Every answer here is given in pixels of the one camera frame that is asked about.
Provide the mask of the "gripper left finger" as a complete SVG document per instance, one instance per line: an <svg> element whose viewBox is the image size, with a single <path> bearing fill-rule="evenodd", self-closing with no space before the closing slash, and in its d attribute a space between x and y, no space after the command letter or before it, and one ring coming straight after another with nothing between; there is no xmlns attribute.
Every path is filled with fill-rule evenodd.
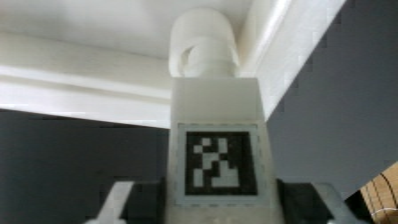
<svg viewBox="0 0 398 224"><path fill-rule="evenodd" d="M161 189L159 182L117 181L97 215L83 224L159 224Z"/></svg>

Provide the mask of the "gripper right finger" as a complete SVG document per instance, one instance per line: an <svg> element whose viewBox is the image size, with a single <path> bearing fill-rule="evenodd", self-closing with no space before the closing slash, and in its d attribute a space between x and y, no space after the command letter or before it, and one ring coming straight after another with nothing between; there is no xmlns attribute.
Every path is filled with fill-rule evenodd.
<svg viewBox="0 0 398 224"><path fill-rule="evenodd" d="M371 224L367 214L350 208L325 183L277 180L284 224Z"/></svg>

